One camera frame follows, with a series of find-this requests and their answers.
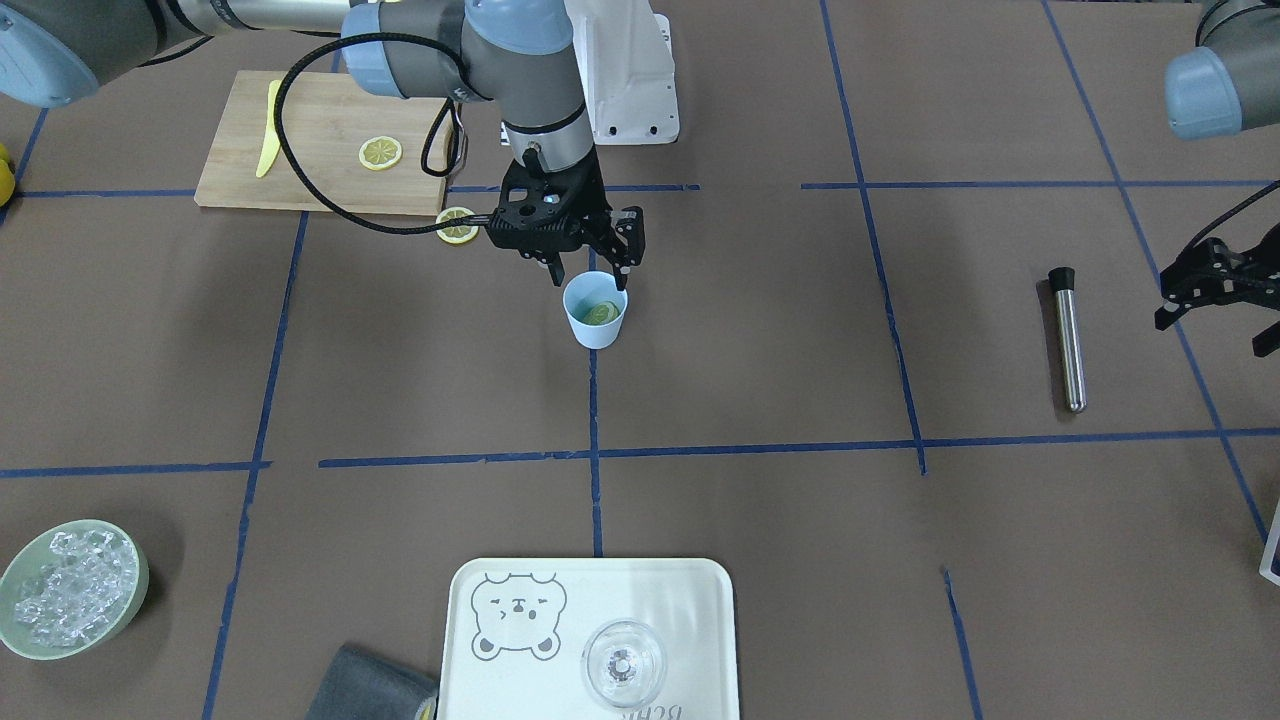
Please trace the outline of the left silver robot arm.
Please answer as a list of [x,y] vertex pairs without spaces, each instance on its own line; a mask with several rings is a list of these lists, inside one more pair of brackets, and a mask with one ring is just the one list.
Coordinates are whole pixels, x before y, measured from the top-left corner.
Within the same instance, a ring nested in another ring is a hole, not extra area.
[[[1215,138],[1272,127],[1279,120],[1279,9],[1275,1],[1206,1],[1196,46],[1169,63],[1165,104],[1181,140]],[[1160,272],[1162,305],[1155,328],[1166,331],[1189,311],[1249,304],[1277,309],[1279,228],[1235,251],[1215,231],[1277,192],[1271,181],[1198,231]]]

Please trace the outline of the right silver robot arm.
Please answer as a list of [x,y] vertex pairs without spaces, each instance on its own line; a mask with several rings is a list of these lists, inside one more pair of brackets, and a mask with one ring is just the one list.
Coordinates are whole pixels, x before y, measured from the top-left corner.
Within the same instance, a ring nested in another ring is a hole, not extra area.
[[184,56],[219,35],[285,31],[324,45],[282,81],[271,127],[303,69],[332,53],[366,92],[494,102],[513,161],[497,208],[422,227],[483,228],[562,284],[566,252],[590,247],[625,290],[643,261],[639,208],[605,197],[562,1],[5,1],[3,92],[35,108],[63,108],[141,68]]

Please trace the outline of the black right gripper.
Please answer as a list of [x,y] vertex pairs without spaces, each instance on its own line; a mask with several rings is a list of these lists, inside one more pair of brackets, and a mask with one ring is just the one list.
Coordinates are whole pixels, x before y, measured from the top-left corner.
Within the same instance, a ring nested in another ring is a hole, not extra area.
[[644,210],[611,210],[595,149],[562,170],[548,170],[543,152],[526,149],[504,174],[486,233],[498,249],[545,263],[554,287],[564,283],[559,254],[589,246],[623,292],[646,249]]

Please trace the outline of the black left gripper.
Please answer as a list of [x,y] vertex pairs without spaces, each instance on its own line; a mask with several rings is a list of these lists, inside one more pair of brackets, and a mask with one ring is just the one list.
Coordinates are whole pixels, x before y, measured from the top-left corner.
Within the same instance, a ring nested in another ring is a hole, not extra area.
[[[1272,227],[1253,247],[1231,251],[1224,241],[1210,237],[1181,251],[1160,273],[1162,306],[1155,311],[1156,331],[1166,331],[1192,309],[1208,305],[1251,304],[1279,307],[1279,227]],[[1280,323],[1252,338],[1256,357],[1267,357],[1280,348]]]

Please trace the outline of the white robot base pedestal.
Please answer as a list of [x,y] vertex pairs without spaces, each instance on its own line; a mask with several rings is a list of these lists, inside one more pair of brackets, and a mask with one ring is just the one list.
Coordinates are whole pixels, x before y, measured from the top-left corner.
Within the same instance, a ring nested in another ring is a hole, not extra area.
[[667,145],[681,119],[671,26],[649,1],[567,1],[598,146]]

